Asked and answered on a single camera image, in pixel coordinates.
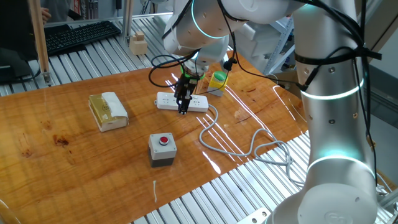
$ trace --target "desk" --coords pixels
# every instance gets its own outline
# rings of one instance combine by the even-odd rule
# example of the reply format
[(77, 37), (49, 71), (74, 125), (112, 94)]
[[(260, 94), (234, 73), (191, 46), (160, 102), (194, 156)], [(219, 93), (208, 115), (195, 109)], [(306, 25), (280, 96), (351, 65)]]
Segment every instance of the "desk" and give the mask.
[[(219, 69), (211, 66), (204, 82)], [(178, 71), (159, 70), (154, 81), (174, 82)], [(156, 93), (172, 90), (152, 86), (147, 74), (148, 69), (137, 70), (0, 98), (0, 199), (22, 223), (132, 222), (252, 159), (203, 147), (198, 135), (213, 113), (158, 110)], [(101, 133), (88, 96), (106, 91), (119, 96), (130, 124)], [(208, 95), (208, 101), (220, 118), (204, 140), (228, 151), (248, 151), (261, 127), (283, 141), (307, 130), (298, 98), (237, 67), (224, 96)], [(150, 168), (149, 134), (166, 132), (177, 143), (174, 164)], [(259, 134), (257, 141), (270, 139)]]

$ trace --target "power cord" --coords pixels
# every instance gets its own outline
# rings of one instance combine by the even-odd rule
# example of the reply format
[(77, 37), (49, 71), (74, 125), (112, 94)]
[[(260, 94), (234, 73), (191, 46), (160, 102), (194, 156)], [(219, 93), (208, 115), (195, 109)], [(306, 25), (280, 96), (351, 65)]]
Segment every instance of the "power cord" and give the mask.
[[(253, 151), (254, 140), (255, 140), (257, 134), (258, 134), (260, 131), (265, 131), (266, 133), (268, 133), (268, 134), (273, 138), (274, 141), (273, 141), (273, 142), (270, 142), (270, 143), (265, 143), (265, 144), (261, 144), (261, 145), (257, 146), (257, 147), (254, 149), (254, 155), (255, 155), (255, 157), (256, 157), (255, 160), (258, 160), (258, 161), (261, 161), (261, 162), (265, 162), (265, 163), (268, 163), (268, 164), (278, 165), (278, 166), (286, 166), (286, 174), (287, 174), (287, 177), (289, 178), (289, 180), (292, 181), (292, 182), (293, 182), (296, 186), (298, 186), (298, 187), (302, 187), (302, 186), (304, 185), (303, 182), (294, 180), (294, 179), (291, 178), (291, 176), (290, 176), (290, 169), (291, 169), (290, 166), (291, 166), (292, 163), (294, 162), (292, 156), (290, 155), (290, 150), (291, 150), (292, 148), (291, 148), (288, 144), (286, 144), (285, 142), (277, 140), (276, 137), (275, 137), (270, 131), (268, 131), (268, 130), (266, 130), (266, 129), (261, 128), (261, 129), (258, 129), (258, 130), (254, 133), (254, 135), (253, 135), (253, 137), (252, 137), (252, 139), (251, 139), (250, 150), (249, 150), (248, 153), (244, 153), (244, 154), (237, 154), (237, 153), (234, 153), (234, 152), (227, 152), (227, 151), (224, 151), (224, 150), (221, 150), (221, 149), (217, 149), (217, 148), (215, 148), (215, 147), (213, 147), (213, 146), (209, 146), (207, 143), (205, 143), (204, 140), (203, 140), (203, 134), (204, 134), (206, 131), (208, 131), (210, 128), (212, 128), (212, 127), (216, 124), (216, 122), (218, 121), (218, 111), (217, 111), (217, 109), (216, 109), (213, 105), (209, 105), (209, 107), (212, 108), (212, 109), (214, 110), (214, 112), (215, 112), (216, 115), (215, 115), (214, 121), (213, 121), (207, 128), (203, 129), (203, 130), (200, 132), (200, 134), (199, 134), (199, 141), (200, 141), (205, 147), (207, 147), (208, 149), (211, 149), (211, 150), (214, 150), (214, 151), (217, 151), (217, 152), (221, 152), (221, 153), (224, 153), (224, 154), (229, 154), (229, 155), (232, 155), (232, 156), (239, 156), (239, 157), (240, 157), (240, 156), (249, 156), (249, 155), (251, 155), (251, 153), (252, 153), (252, 151)], [(266, 159), (261, 158), (261, 157), (257, 154), (257, 152), (258, 152), (258, 150), (259, 150), (260, 148), (266, 147), (266, 146), (271, 146), (271, 145), (274, 145), (274, 144), (277, 144), (277, 145), (285, 152), (285, 161), (284, 161), (284, 162), (269, 161), (269, 160), (266, 160)]]

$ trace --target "white power strip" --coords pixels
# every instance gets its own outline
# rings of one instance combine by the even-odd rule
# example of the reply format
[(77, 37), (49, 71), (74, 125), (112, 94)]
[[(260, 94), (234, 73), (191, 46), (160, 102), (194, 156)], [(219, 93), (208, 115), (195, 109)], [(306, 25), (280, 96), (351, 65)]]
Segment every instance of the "white power strip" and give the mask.
[[(155, 100), (155, 105), (161, 110), (176, 110), (178, 111), (178, 104), (173, 93), (158, 92)], [(207, 112), (209, 104), (207, 97), (192, 95), (192, 100), (189, 104), (188, 111), (192, 112)]]

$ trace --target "emergency stop button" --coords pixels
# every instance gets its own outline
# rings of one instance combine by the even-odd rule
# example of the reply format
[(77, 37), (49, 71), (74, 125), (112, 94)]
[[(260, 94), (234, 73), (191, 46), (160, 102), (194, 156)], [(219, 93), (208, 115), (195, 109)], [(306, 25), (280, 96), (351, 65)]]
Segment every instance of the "emergency stop button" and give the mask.
[(162, 146), (166, 146), (166, 145), (169, 143), (169, 139), (168, 139), (167, 137), (161, 137), (161, 138), (159, 139), (159, 143), (160, 143)]

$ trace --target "keyboard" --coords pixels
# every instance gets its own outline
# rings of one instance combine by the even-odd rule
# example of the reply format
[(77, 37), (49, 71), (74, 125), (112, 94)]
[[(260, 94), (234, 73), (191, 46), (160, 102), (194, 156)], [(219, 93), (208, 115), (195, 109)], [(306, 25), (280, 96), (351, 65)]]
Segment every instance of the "keyboard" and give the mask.
[(120, 33), (120, 29), (113, 25), (112, 22), (103, 21), (46, 35), (45, 42), (47, 44), (48, 55), (51, 56), (77, 45), (89, 44)]

